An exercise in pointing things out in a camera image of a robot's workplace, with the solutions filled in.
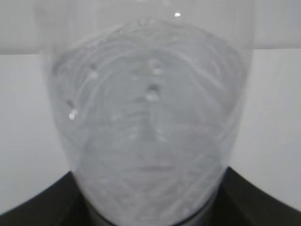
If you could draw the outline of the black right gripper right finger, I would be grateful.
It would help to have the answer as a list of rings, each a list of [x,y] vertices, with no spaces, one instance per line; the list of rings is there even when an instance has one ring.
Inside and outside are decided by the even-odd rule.
[[[299,226],[301,212],[228,168],[217,197],[194,226]]]

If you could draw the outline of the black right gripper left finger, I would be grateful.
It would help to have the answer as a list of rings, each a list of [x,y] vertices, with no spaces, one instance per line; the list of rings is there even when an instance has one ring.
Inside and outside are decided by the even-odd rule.
[[[104,226],[71,172],[30,200],[0,215],[2,226]]]

